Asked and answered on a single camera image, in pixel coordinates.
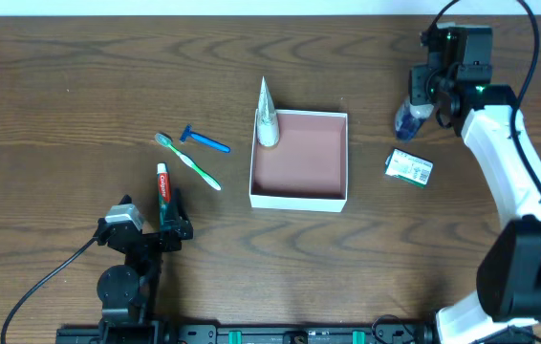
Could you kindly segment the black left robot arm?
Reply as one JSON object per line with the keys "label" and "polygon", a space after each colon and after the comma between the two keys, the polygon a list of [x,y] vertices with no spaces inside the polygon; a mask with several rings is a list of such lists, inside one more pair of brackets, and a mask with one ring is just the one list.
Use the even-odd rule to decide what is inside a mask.
{"label": "black left robot arm", "polygon": [[144,218],[126,195],[98,220],[97,243],[125,255],[124,263],[108,268],[97,281],[102,302],[100,343],[173,343],[174,331],[154,318],[162,273],[162,255],[178,251],[193,238],[181,190],[171,190],[160,206],[161,228],[142,231]]}

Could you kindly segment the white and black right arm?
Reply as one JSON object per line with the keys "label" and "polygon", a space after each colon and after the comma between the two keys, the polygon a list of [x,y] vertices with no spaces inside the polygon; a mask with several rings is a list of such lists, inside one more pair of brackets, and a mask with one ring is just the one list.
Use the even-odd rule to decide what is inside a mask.
{"label": "white and black right arm", "polygon": [[433,106],[470,149],[501,225],[478,267],[476,290],[437,312],[438,339],[485,342],[541,322],[541,160],[515,93],[491,82],[490,27],[433,24],[421,43],[428,58],[410,71],[410,99]]}

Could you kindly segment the clear pump bottle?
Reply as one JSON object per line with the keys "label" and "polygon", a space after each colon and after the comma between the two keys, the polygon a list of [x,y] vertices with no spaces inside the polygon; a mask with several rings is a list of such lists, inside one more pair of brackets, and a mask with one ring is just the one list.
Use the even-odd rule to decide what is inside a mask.
{"label": "clear pump bottle", "polygon": [[406,97],[395,116],[396,138],[401,141],[413,139],[433,110],[432,104],[413,105],[410,97]]}

